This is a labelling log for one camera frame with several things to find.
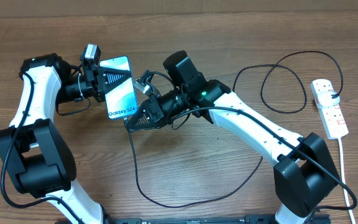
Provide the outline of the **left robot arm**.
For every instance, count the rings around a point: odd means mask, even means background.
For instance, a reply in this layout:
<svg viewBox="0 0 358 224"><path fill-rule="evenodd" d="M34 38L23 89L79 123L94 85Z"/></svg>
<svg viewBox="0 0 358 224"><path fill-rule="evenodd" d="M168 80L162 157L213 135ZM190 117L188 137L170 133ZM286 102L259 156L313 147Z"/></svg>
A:
<svg viewBox="0 0 358 224"><path fill-rule="evenodd" d="M51 203L71 223L112 223L80 185L75 158L54 116L63 103L91 99L106 104L109 119L134 113L131 66L126 56L101 60L99 52L83 53L80 61L72 65L57 54L24 60L19 107L9 126L0 130L0 190L6 203L20 207L7 194L10 179L20 194L33 196L34 205Z"/></svg>

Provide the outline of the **Galaxy S24 smartphone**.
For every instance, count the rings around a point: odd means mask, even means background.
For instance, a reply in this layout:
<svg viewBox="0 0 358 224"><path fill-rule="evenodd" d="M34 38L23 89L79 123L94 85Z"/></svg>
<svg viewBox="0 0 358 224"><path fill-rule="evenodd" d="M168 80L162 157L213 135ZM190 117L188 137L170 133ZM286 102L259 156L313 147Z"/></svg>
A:
<svg viewBox="0 0 358 224"><path fill-rule="evenodd" d="M126 55L103 60L99 65L100 67L128 70L132 74L129 59ZM132 116L138 109L132 76L109 93L104 93L104 95L109 119Z"/></svg>

